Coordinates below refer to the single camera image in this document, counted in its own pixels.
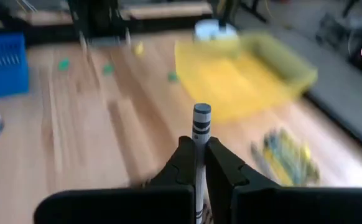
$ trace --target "blue basket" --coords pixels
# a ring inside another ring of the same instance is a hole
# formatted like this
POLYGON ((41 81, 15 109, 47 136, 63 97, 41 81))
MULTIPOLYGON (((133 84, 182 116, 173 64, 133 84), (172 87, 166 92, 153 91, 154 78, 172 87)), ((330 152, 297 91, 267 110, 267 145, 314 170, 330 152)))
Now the blue basket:
POLYGON ((28 91, 29 74, 24 36, 0 35, 0 96, 28 91))

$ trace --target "wooden table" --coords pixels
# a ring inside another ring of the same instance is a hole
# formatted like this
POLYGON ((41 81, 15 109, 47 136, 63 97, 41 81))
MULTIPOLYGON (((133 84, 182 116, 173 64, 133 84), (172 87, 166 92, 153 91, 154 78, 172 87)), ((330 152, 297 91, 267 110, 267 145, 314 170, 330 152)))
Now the wooden table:
MULTIPOLYGON (((167 74, 174 42, 190 32, 132 40, 144 43, 91 49, 46 45, 28 51, 30 93, 0 99, 0 223, 31 223, 38 203, 65 189, 127 186, 152 177, 192 131, 193 100, 167 74), (70 68, 58 69, 68 58, 70 68), (112 63, 114 74, 104 75, 112 63)), ((285 128, 304 139, 323 186, 362 186, 362 149, 304 99, 227 124, 212 135, 256 168, 251 141, 285 128)))

